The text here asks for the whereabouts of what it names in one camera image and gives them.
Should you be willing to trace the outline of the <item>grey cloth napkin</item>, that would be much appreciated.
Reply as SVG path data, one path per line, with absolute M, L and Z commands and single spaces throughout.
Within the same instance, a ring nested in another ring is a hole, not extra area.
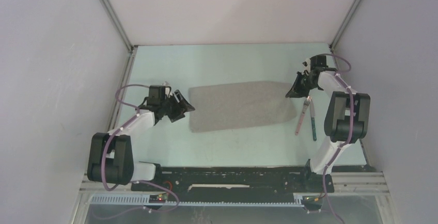
M 286 97 L 291 84 L 256 81 L 189 89 L 190 130 L 206 133 L 288 122 L 297 116 Z

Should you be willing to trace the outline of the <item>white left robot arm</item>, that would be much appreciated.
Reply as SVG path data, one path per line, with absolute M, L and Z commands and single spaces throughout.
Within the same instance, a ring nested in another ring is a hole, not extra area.
M 176 122 L 192 112 L 192 106 L 179 90 L 172 90 L 169 85 L 151 85 L 141 104 L 134 105 L 120 99 L 121 87 L 116 91 L 116 100 L 134 108 L 134 115 L 120 127 L 106 133 L 95 133 L 87 166 L 90 181 L 101 182 L 107 191 L 119 185 L 129 183 L 143 184 L 150 191 L 157 191 L 163 185 L 163 177 L 158 174 L 159 165 L 141 162 L 134 158 L 134 149 L 139 145 L 139 138 L 145 131 L 153 128 L 164 117 Z

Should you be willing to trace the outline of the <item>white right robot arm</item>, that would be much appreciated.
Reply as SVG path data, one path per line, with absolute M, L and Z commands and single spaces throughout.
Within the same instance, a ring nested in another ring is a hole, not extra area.
M 287 98 L 307 98 L 314 89 L 330 97 L 324 119 L 326 138 L 309 160 L 311 172 L 300 178 L 301 187 L 313 192 L 321 185 L 319 175 L 330 174 L 338 157 L 352 144 L 363 139 L 368 131 L 370 95 L 359 93 L 342 77 L 342 72 L 327 64 L 329 55 L 318 54 L 303 62 Z

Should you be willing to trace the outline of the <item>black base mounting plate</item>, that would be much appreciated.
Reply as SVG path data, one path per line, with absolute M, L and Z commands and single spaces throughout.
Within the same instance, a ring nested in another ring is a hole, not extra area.
M 289 179 L 288 174 L 297 173 L 299 180 L 303 183 L 315 183 L 319 180 L 323 182 L 323 192 L 316 194 L 319 196 L 326 190 L 325 179 L 328 175 L 312 173 L 308 168 L 297 166 L 283 167 L 162 167 L 159 173 L 153 179 L 153 183 L 164 186 L 165 183 L 171 184 L 171 180 L 188 180 L 190 183 L 207 183 L 207 184 L 242 184 L 244 179 L 250 183 L 260 182 L 256 179 L 255 174 L 267 173 L 274 180 Z M 250 189 L 250 190 L 200 190 L 194 193 L 176 194 L 182 201 L 207 201 L 207 202 L 265 202 L 269 200 L 292 200 L 293 196 L 298 194 L 279 193 L 274 194 L 267 190 Z

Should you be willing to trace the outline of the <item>left small circuit board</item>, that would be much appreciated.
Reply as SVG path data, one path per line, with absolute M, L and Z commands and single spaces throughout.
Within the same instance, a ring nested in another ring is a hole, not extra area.
M 166 203 L 167 199 L 167 195 L 150 195 L 149 203 Z

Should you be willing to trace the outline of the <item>small circuit board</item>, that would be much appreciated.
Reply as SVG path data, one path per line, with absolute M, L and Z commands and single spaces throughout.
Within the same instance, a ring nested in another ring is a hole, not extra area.
M 306 197 L 303 199 L 303 204 L 304 203 L 314 203 L 314 202 L 320 202 L 324 199 L 324 197 Z
M 149 203 L 166 203 L 167 199 L 167 195 L 150 195 Z

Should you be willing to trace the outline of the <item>right small circuit board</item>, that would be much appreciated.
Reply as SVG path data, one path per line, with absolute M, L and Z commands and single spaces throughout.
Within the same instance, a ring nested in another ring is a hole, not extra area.
M 303 204 L 304 203 L 314 203 L 314 202 L 320 202 L 324 199 L 324 197 L 306 197 L 303 199 Z

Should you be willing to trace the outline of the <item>right aluminium frame post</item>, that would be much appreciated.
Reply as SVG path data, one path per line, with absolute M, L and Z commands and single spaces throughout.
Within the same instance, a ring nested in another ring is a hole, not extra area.
M 337 45 L 339 44 L 343 33 L 346 31 L 348 25 L 353 19 L 355 13 L 357 12 L 362 0 L 353 0 L 351 6 L 349 7 L 346 16 L 344 17 L 340 27 L 338 28 L 332 42 L 330 43 L 331 51 L 335 51 Z

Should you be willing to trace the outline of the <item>aluminium frame post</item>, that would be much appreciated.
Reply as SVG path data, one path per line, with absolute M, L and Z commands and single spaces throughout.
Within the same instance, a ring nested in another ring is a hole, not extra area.
M 128 49 L 129 53 L 131 53 L 134 49 L 134 45 L 131 43 L 130 39 L 128 38 L 128 35 L 111 3 L 110 0 L 99 0 L 107 13 L 111 23 L 113 24 L 114 28 L 118 32 L 120 38 L 122 39 L 125 47 Z
M 330 43 L 331 51 L 335 51 L 337 45 L 339 44 L 343 33 L 346 31 L 348 25 L 353 19 L 355 13 L 357 12 L 362 0 L 353 0 L 351 6 L 349 7 L 346 16 L 344 17 L 340 27 L 338 28 L 332 42 Z

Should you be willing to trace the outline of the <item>left aluminium frame post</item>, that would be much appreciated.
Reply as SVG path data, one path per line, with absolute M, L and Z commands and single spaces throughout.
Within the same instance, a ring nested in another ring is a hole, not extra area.
M 131 43 L 130 39 L 128 38 L 128 35 L 111 3 L 110 0 L 99 0 L 107 13 L 111 23 L 113 24 L 114 28 L 118 32 L 120 38 L 122 39 L 125 47 L 128 49 L 129 53 L 131 53 L 134 49 L 134 45 Z

